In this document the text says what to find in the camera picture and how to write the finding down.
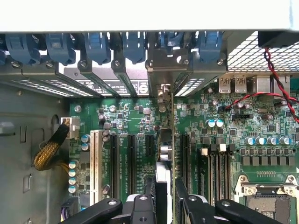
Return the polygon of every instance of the blue retention clip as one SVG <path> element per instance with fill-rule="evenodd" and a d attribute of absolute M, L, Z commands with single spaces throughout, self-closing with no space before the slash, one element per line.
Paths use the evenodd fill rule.
<path fill-rule="evenodd" d="M 70 34 L 46 34 L 46 44 L 48 54 L 53 61 L 63 65 L 76 62 L 76 52 Z"/>
<path fill-rule="evenodd" d="M 123 55 L 133 64 L 145 61 L 145 36 L 143 32 L 122 33 Z"/>
<path fill-rule="evenodd" d="M 200 59 L 204 63 L 216 62 L 219 59 L 222 45 L 221 31 L 200 32 L 197 39 Z"/>
<path fill-rule="evenodd" d="M 86 33 L 85 48 L 88 58 L 99 65 L 111 62 L 107 33 Z"/>
<path fill-rule="evenodd" d="M 23 64 L 40 64 L 41 54 L 31 34 L 6 34 L 5 41 L 10 56 Z"/>

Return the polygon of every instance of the metal mesh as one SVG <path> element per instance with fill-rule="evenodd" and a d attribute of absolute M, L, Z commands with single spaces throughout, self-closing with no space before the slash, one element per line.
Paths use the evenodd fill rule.
<path fill-rule="evenodd" d="M 265 72 L 269 71 L 263 57 L 264 49 L 258 47 L 257 31 L 243 41 L 228 55 L 229 72 Z M 299 42 L 287 48 L 270 49 L 271 61 L 275 70 L 299 70 Z"/>
<path fill-rule="evenodd" d="M 54 85 L 54 86 L 57 86 L 57 87 L 60 87 L 62 89 L 65 89 L 65 90 L 68 90 L 70 92 L 73 92 L 73 93 L 76 93 L 78 95 L 81 95 L 83 97 L 92 97 L 91 94 L 87 93 L 87 92 L 84 92 L 78 88 L 75 88 L 73 86 L 70 86 L 68 84 L 65 84 L 65 83 L 62 83 L 58 80 L 55 80 L 55 79 L 52 79 L 52 80 L 42 80 L 43 82 L 46 82 L 50 85 Z"/>
<path fill-rule="evenodd" d="M 12 80 L 12 82 L 22 84 L 22 85 L 25 85 L 25 86 L 28 86 L 28 87 L 31 87 L 31 88 L 35 88 L 35 89 L 38 89 L 38 90 L 41 90 L 41 91 L 50 92 L 50 93 L 53 93 L 53 94 L 56 94 L 56 95 L 59 95 L 59 96 L 63 96 L 63 97 L 73 97 L 73 95 L 71 95 L 71 94 L 68 94 L 68 93 L 65 93 L 65 92 L 62 92 L 62 91 L 58 91 L 58 90 L 55 90 L 55 89 L 52 89 L 50 87 L 46 87 L 46 86 L 43 86 L 43 85 L 40 85 L 40 84 L 36 84 L 36 83 L 30 82 L 28 80 L 21 80 L 21 81 Z"/>

